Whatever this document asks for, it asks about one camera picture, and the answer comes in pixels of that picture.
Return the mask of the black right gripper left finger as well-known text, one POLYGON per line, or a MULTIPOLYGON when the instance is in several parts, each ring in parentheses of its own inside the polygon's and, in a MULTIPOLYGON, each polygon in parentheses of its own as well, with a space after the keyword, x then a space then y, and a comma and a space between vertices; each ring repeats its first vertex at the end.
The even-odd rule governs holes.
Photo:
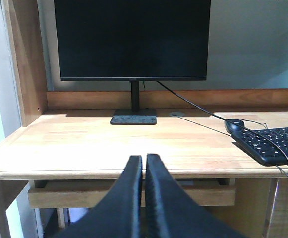
POLYGON ((142 157, 130 156, 109 192, 55 238, 139 238, 142 157))

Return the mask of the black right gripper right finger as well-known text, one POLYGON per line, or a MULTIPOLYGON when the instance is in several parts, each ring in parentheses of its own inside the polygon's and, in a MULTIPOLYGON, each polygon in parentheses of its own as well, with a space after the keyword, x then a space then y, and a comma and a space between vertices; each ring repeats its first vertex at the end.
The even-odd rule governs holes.
POLYGON ((145 203, 150 238, 242 238, 244 235, 198 205, 157 154, 146 161, 145 203))

